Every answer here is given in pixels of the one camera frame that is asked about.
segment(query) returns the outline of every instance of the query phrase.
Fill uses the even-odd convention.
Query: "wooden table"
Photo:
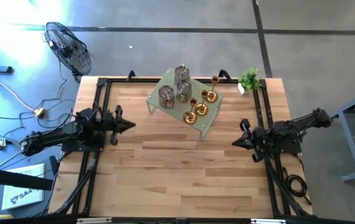
[[[75,111],[92,107],[98,77],[83,77]],[[273,120],[290,118],[283,82],[266,79]],[[252,153],[231,146],[241,137],[239,123],[248,118],[258,126],[253,93],[241,96],[237,84],[219,84],[224,94],[204,142],[198,132],[156,110],[149,114],[145,99],[155,83],[114,83],[108,108],[121,105],[123,117],[136,123],[111,146],[107,134],[100,155],[90,216],[108,217],[272,217],[265,165],[254,163]],[[262,93],[260,92],[263,117]],[[50,212],[61,206],[77,184],[82,153],[61,162]],[[289,174],[303,177],[298,159],[282,155]],[[86,189],[83,190],[81,207]],[[282,211],[281,194],[277,192]],[[303,198],[295,198],[309,213]]]

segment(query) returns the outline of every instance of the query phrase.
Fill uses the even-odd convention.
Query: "green plant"
[[[260,87],[260,78],[257,78],[258,72],[258,68],[250,68],[239,77],[239,82],[245,91],[256,90]]]

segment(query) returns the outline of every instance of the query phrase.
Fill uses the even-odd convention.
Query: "concrete floor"
[[[258,0],[265,29],[355,30],[355,1]],[[42,32],[20,31],[4,23],[94,27],[201,27],[256,28],[251,0],[198,1],[0,1],[0,65],[12,66],[12,75],[0,81],[30,106],[55,96],[62,80],[58,60]],[[90,75],[162,75],[185,63],[193,74],[210,76],[221,68],[238,76],[258,67],[265,76],[257,34],[177,34],[76,32],[88,45],[93,63]],[[283,78],[293,118],[322,107],[332,113],[355,96],[355,35],[266,35],[273,77]],[[62,99],[75,99],[78,83],[68,78]],[[48,102],[45,107],[56,102]],[[49,112],[56,118],[73,106],[65,102]],[[0,116],[18,117],[27,111],[0,87]],[[19,126],[18,120],[0,120],[0,134]],[[36,120],[24,120],[25,129],[10,137],[22,139],[40,130]],[[0,162],[15,154],[16,146],[0,151]],[[31,157],[29,163],[50,155],[53,147]],[[355,220],[355,182],[344,184],[341,175],[355,171],[341,125],[311,130],[303,143],[303,162],[314,213],[319,217]],[[15,166],[23,166],[22,161]]]

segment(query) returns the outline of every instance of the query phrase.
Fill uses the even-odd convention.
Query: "electric fan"
[[[86,44],[58,22],[46,23],[45,38],[59,60],[72,71],[75,80],[89,74],[92,69]]]

